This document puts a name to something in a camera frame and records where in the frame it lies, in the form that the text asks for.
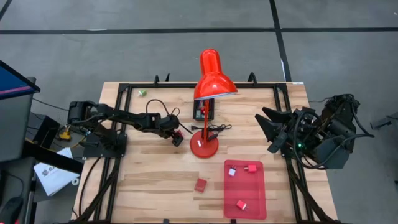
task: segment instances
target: red tray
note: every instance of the red tray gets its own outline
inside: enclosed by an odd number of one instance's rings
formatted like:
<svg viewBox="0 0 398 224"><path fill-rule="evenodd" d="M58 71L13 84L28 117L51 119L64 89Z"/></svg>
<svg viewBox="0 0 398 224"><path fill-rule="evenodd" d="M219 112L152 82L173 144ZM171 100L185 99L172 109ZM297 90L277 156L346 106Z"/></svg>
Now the red tray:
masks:
<svg viewBox="0 0 398 224"><path fill-rule="evenodd" d="M257 166L257 172L249 173L243 168L249 164ZM228 175L234 166L235 176ZM247 204L245 210L236 206L238 200ZM224 215L227 218L248 218L263 220L267 218L266 190L264 186L264 168L260 161L224 162Z"/></svg>

